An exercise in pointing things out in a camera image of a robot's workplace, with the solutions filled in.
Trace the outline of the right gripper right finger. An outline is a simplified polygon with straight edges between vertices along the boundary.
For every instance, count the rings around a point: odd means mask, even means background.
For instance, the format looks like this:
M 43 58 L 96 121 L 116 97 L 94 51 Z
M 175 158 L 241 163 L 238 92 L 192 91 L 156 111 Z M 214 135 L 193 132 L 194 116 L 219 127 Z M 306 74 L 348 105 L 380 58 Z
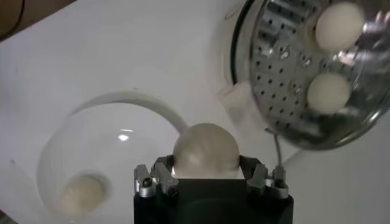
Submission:
M 286 171 L 282 165 L 276 165 L 269 174 L 268 168 L 258 159 L 240 155 L 239 166 L 250 191 L 264 195 L 267 190 L 270 190 L 273 198 L 289 197 Z

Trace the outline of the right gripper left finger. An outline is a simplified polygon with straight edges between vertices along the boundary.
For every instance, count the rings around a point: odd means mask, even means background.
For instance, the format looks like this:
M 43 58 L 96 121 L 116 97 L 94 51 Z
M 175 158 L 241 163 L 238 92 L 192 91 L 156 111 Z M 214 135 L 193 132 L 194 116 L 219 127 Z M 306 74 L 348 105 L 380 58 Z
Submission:
M 179 180 L 172 175 L 174 165 L 173 155 L 157 158 L 148 170 L 145 164 L 139 164 L 134 169 L 134 191 L 141 198 L 151 198 L 160 191 L 167 197 L 178 194 Z

